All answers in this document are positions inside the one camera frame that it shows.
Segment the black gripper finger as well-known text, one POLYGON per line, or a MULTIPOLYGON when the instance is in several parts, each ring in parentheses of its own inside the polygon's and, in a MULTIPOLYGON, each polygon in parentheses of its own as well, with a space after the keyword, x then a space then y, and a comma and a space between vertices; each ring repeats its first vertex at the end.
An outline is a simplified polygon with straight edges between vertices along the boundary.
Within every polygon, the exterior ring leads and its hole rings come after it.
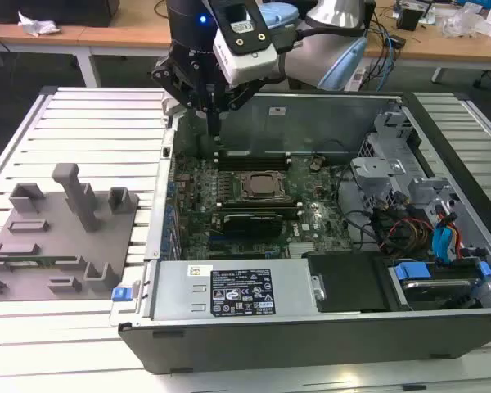
POLYGON ((242 107, 254 95, 254 83, 239 84, 232 88, 227 84, 216 84, 214 90, 214 136, 221 131, 221 115, 242 107))
POLYGON ((180 104, 204 115, 207 132, 214 136, 214 107, 199 59, 184 62, 168 56, 155 64, 151 77, 180 104))

